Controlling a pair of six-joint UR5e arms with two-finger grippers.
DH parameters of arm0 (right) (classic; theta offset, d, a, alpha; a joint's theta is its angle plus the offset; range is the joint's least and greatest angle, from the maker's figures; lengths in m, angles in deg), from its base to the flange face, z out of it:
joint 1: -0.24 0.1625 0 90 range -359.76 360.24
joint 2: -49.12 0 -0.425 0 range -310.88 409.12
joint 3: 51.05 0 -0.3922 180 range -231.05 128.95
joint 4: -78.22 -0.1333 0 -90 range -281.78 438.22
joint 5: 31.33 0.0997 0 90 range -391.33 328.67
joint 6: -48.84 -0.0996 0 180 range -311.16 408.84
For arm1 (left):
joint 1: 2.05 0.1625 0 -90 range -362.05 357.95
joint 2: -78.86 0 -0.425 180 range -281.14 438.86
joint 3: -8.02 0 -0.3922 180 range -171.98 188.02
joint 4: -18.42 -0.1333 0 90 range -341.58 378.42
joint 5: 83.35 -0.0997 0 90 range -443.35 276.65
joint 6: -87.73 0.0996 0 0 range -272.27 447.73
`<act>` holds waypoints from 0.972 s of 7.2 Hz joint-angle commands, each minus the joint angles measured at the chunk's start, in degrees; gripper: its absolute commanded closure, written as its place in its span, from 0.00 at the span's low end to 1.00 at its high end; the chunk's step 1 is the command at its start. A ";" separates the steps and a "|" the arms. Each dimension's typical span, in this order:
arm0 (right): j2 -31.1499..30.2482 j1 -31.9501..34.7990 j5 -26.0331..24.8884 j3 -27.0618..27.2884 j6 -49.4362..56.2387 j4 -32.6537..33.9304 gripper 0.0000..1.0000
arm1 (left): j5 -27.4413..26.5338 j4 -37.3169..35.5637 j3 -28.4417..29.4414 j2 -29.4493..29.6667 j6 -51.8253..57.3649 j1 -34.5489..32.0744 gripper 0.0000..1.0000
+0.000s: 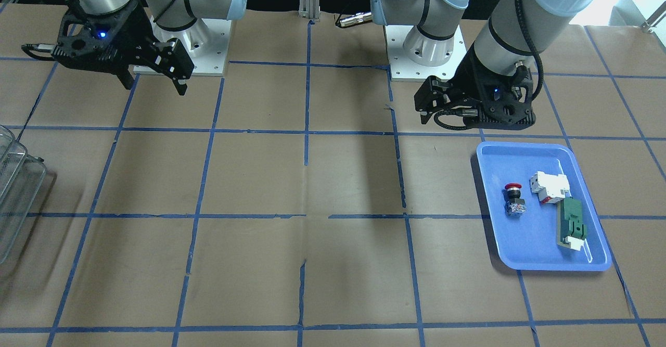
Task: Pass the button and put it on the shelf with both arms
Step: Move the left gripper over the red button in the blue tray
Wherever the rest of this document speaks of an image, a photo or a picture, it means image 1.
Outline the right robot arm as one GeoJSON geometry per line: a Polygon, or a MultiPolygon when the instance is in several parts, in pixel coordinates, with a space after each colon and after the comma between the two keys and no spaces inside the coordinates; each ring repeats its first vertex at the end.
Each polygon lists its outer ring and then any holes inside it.
{"type": "Polygon", "coordinates": [[[113,74],[126,89],[130,67],[147,67],[183,96],[196,58],[213,49],[206,20],[239,20],[247,1],[65,0],[56,43],[35,50],[66,68],[113,74]]]}

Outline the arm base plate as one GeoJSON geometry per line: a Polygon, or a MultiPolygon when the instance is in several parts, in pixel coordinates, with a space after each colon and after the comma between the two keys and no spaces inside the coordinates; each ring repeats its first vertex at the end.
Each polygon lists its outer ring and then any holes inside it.
{"type": "Polygon", "coordinates": [[[393,81],[418,82],[428,76],[451,79],[466,55],[460,27],[452,38],[426,38],[414,25],[386,25],[386,50],[393,81]]]}
{"type": "Polygon", "coordinates": [[[199,18],[192,27],[169,32],[152,22],[152,33],[160,41],[178,38],[194,63],[193,76],[223,76],[227,64],[230,35],[235,22],[216,18],[199,18]]]}

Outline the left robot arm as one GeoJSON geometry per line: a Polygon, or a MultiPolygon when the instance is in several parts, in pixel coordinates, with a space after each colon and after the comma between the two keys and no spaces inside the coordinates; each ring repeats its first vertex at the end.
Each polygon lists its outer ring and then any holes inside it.
{"type": "MultiPolygon", "coordinates": [[[[427,76],[414,94],[421,124],[450,131],[523,131],[536,123],[541,54],[593,0],[499,0],[452,76],[427,76]]],[[[446,63],[469,0],[370,0],[373,22],[409,25],[403,50],[424,67],[446,63]]]]}

